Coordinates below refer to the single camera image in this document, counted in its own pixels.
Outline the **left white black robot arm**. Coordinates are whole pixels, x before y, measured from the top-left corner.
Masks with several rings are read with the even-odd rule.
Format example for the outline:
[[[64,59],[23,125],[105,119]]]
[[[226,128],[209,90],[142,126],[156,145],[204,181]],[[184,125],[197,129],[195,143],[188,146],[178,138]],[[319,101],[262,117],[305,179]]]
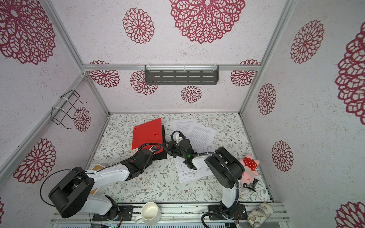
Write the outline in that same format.
[[[145,143],[131,157],[101,170],[68,169],[67,175],[48,194],[48,205],[55,207],[64,219],[77,213],[93,213],[106,220],[115,220],[120,215],[119,205],[108,195],[91,192],[138,177],[153,162],[153,156],[162,150],[160,143]]]

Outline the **red black file folder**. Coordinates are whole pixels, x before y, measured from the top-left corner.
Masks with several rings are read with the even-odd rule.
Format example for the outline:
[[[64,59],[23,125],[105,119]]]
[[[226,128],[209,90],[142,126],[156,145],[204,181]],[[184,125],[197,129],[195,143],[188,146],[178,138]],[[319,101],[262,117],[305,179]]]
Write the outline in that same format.
[[[165,143],[164,125],[161,118],[134,127],[131,155],[137,153],[138,148],[145,143]]]

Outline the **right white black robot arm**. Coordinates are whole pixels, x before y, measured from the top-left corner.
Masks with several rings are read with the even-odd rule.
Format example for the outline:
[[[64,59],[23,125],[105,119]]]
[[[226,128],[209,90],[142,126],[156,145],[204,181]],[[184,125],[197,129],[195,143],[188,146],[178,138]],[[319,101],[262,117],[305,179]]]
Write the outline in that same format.
[[[211,216],[223,216],[226,219],[234,218],[239,210],[240,180],[245,171],[243,165],[224,147],[219,147],[214,152],[197,153],[190,140],[180,131],[173,131],[171,141],[165,147],[167,153],[176,158],[184,159],[184,164],[190,170],[208,168],[222,186],[222,199],[218,211],[202,215],[204,227],[208,227],[204,219]]]

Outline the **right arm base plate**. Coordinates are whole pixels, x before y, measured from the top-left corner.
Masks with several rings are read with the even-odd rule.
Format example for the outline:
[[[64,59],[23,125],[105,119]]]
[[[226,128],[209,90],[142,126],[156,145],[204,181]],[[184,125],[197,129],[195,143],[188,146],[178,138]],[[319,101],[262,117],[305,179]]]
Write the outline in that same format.
[[[208,213],[218,213],[215,215],[210,215],[210,220],[246,220],[248,218],[248,214],[244,205],[237,205],[232,210],[227,211],[225,213],[221,213],[225,208],[222,208],[221,205],[209,205]]]

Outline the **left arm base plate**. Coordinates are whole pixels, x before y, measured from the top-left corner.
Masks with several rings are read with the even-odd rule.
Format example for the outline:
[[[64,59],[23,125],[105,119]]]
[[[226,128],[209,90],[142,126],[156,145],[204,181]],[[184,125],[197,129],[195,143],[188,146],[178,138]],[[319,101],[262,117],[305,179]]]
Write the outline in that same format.
[[[133,215],[134,206],[119,205],[118,209],[113,207],[110,212],[105,215],[94,214],[92,221],[131,221]]]

